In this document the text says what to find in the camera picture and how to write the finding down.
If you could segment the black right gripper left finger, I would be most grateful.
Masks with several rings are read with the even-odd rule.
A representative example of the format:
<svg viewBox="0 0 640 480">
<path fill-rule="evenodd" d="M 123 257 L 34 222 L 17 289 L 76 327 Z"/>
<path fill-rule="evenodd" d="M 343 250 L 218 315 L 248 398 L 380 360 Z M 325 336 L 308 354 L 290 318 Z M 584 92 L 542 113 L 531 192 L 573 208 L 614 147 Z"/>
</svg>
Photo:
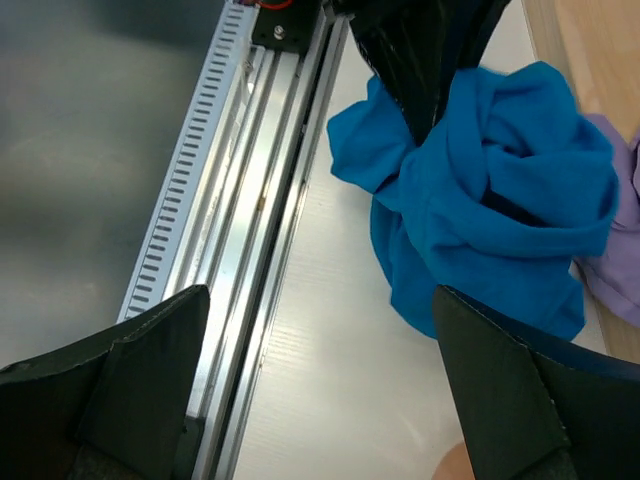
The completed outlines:
<svg viewBox="0 0 640 480">
<path fill-rule="evenodd" d="M 187 479 L 204 421 L 187 411 L 209 312 L 191 286 L 125 321 L 81 417 L 77 479 Z"/>
</svg>

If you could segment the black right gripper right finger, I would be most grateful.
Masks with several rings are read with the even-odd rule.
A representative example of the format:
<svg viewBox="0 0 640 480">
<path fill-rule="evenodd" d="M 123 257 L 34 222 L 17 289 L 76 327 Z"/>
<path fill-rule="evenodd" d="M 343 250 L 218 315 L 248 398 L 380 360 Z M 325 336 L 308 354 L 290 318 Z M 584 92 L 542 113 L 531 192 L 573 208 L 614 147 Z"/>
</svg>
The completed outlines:
<svg viewBox="0 0 640 480">
<path fill-rule="evenodd" d="M 528 348 L 452 289 L 437 287 L 432 308 L 476 478 L 572 478 L 571 442 Z"/>
</svg>

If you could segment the blue t shirt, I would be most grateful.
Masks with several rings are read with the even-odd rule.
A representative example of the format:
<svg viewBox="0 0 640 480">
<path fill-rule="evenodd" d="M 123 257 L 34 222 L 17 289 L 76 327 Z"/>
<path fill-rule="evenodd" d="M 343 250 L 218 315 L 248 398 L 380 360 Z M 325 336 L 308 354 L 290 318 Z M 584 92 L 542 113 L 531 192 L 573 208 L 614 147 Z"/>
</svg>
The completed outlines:
<svg viewBox="0 0 640 480">
<path fill-rule="evenodd" d="M 391 306 L 436 334 L 440 285 L 557 337 L 585 324 L 571 263 L 600 255 L 618 205 L 613 150 L 544 62 L 463 69 L 416 143 L 372 78 L 328 123 L 332 174 L 370 194 L 370 238 Z"/>
</svg>

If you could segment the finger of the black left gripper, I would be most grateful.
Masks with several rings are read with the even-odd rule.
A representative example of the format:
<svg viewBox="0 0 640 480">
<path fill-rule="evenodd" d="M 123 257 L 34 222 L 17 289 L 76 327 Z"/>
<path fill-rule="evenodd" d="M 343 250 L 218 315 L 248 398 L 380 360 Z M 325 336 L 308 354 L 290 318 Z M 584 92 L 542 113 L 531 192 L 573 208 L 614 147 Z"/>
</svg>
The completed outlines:
<svg viewBox="0 0 640 480">
<path fill-rule="evenodd" d="M 479 65 L 509 0 L 346 1 L 361 56 L 420 145 L 443 117 L 459 69 Z"/>
</svg>

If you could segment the lavender t shirt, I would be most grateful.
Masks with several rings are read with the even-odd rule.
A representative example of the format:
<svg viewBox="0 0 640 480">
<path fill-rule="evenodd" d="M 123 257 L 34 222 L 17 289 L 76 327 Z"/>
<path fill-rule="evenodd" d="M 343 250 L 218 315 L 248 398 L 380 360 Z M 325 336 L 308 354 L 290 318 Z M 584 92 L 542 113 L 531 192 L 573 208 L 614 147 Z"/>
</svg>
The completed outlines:
<svg viewBox="0 0 640 480">
<path fill-rule="evenodd" d="M 614 315 L 639 325 L 639 138 L 626 142 L 602 114 L 587 118 L 611 143 L 613 166 L 619 179 L 617 214 L 605 252 L 578 260 L 586 284 Z"/>
</svg>

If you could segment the aluminium mounting rail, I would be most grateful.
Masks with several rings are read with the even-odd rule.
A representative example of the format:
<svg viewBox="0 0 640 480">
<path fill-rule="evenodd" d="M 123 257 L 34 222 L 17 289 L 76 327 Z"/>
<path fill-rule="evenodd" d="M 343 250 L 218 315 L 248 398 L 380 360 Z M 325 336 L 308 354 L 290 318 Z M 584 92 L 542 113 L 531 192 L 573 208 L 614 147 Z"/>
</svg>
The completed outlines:
<svg viewBox="0 0 640 480">
<path fill-rule="evenodd" d="M 264 15 L 237 1 L 221 11 L 119 312 L 124 321 L 190 285 L 209 289 L 186 479 L 216 474 L 253 309 L 292 222 L 347 30 L 319 2 L 308 50 L 292 53 L 291 29 L 272 28 L 274 47 L 259 36 Z"/>
</svg>

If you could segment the wooden tray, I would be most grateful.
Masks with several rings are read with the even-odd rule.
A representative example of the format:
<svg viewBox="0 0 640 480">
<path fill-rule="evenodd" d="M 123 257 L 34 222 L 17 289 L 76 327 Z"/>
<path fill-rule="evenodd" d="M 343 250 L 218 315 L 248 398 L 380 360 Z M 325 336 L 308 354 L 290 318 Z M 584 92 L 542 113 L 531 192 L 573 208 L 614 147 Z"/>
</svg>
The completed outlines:
<svg viewBox="0 0 640 480">
<path fill-rule="evenodd" d="M 604 115 L 626 142 L 639 138 L 638 2 L 527 1 L 524 10 L 537 58 L 565 75 L 581 110 Z M 638 362 L 639 325 L 588 290 L 608 353 Z"/>
</svg>

